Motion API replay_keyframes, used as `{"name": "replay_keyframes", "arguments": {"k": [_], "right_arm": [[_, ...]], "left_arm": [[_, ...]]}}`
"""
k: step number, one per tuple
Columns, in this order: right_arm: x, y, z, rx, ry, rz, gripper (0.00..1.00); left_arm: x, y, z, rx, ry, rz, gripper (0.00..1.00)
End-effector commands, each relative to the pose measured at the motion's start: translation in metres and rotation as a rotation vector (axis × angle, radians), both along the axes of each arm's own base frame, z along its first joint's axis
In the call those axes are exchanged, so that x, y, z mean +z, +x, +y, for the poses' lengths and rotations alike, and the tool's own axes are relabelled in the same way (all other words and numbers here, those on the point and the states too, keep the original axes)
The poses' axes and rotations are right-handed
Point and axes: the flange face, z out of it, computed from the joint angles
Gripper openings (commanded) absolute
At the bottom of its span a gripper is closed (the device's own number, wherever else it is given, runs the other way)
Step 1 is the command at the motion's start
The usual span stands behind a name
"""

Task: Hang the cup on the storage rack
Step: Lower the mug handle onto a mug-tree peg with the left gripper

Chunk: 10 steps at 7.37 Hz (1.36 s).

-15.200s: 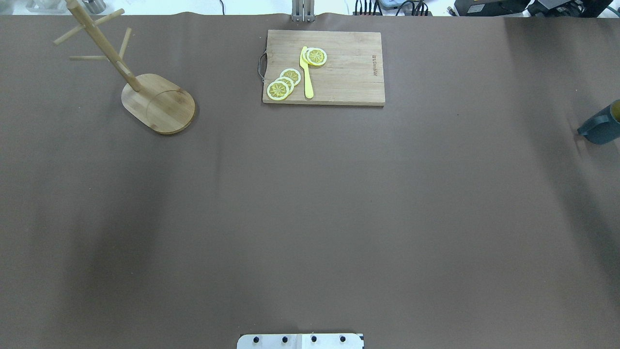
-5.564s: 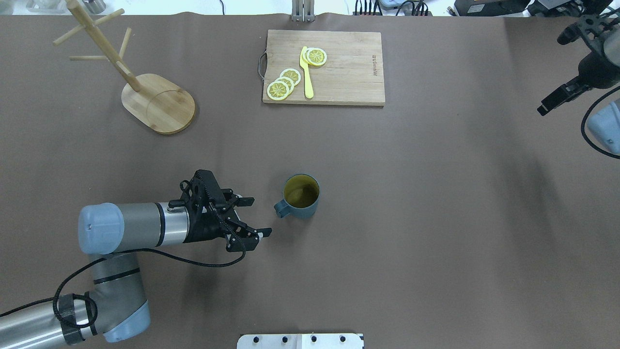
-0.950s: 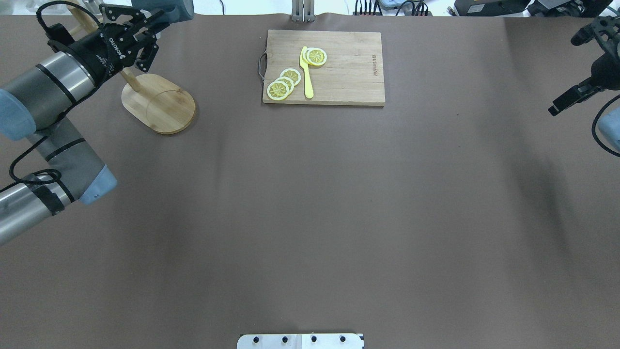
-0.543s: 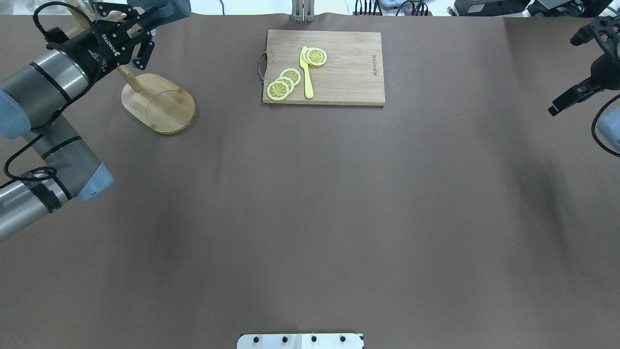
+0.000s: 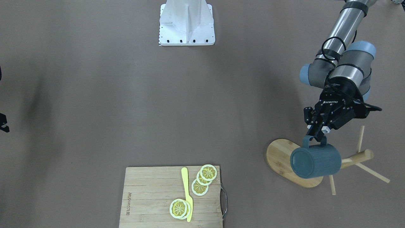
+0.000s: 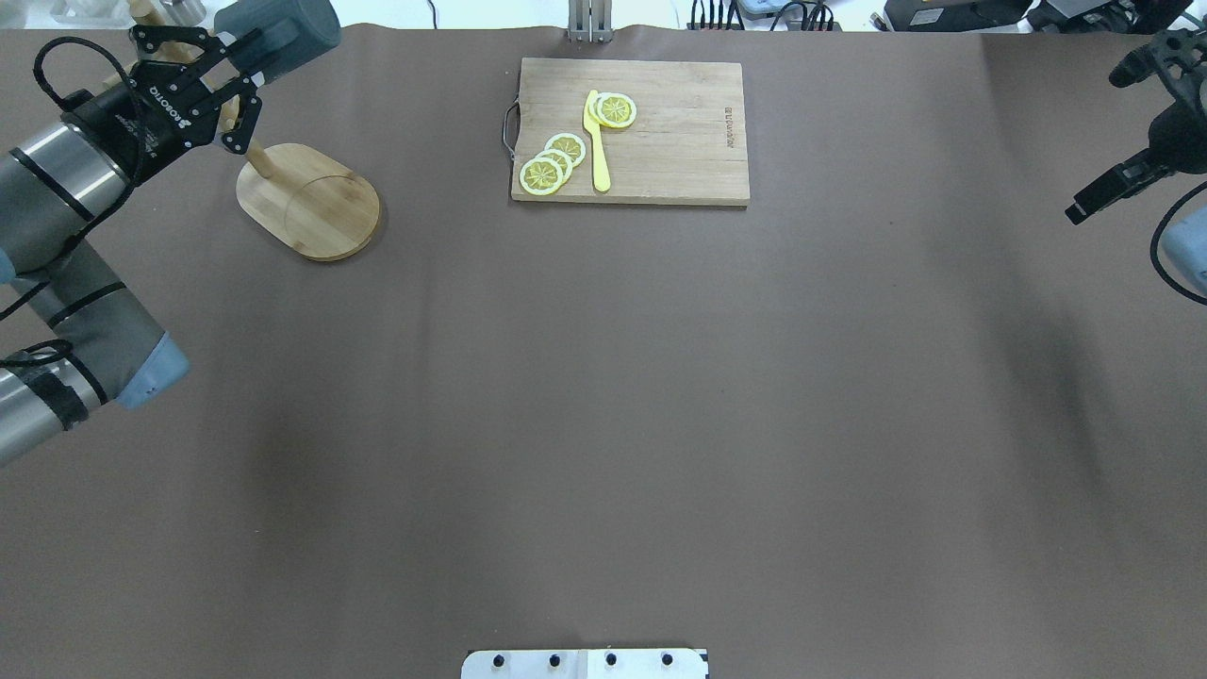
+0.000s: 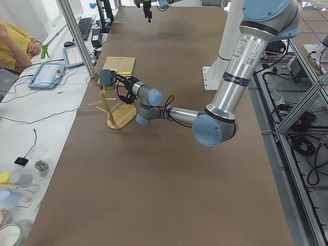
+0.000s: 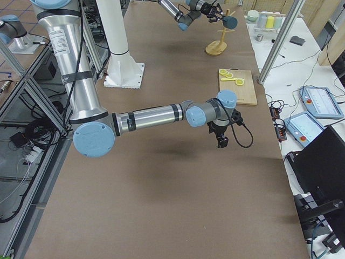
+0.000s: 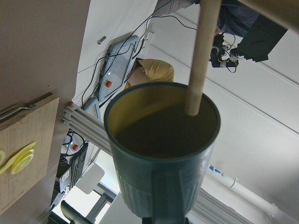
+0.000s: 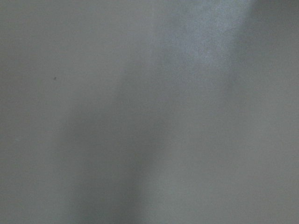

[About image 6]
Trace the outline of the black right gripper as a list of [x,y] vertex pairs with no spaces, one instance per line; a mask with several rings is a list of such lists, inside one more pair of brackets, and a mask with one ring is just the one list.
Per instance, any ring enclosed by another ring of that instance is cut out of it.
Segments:
[[1199,105],[1171,104],[1151,119],[1148,141],[1147,150],[1100,174],[1074,194],[1072,205],[1066,207],[1071,224],[1081,224],[1173,172],[1206,172],[1206,122]]

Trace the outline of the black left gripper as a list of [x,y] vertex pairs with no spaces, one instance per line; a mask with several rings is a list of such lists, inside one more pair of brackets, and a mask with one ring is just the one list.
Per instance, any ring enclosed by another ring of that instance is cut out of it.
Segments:
[[[142,62],[133,74],[138,104],[132,104],[124,86],[87,100],[72,94],[63,122],[78,128],[133,180],[151,178],[189,150],[212,144],[215,135],[225,150],[245,156],[260,119],[258,89],[266,76],[258,66],[238,65],[237,58],[249,55],[262,35],[260,27],[214,34],[202,27],[133,25],[130,41]],[[237,77],[198,99],[197,116],[189,115],[189,105],[175,103],[168,89],[173,66],[200,77],[223,62],[237,69]]]

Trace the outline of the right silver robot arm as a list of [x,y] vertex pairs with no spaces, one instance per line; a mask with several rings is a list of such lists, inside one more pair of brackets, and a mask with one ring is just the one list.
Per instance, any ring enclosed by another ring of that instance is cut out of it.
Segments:
[[[1081,224],[1115,201],[1135,197],[1150,185],[1174,174],[1205,175],[1205,115],[1189,105],[1172,104],[1148,131],[1148,147],[1112,166],[1077,192],[1065,210],[1071,223]],[[1205,185],[1174,201],[1151,232],[1149,259],[1170,288],[1195,304],[1205,304],[1206,232],[1205,207],[1173,223],[1188,201],[1205,193]]]

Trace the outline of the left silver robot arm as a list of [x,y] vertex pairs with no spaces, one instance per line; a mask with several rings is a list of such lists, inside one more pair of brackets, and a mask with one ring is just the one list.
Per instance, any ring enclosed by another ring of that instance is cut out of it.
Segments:
[[135,25],[123,66],[81,36],[43,43],[34,80],[60,116],[2,156],[2,283],[51,332],[2,356],[2,463],[74,431],[100,406],[142,406],[189,371],[88,238],[192,150],[244,154],[260,87],[296,66],[264,27]]

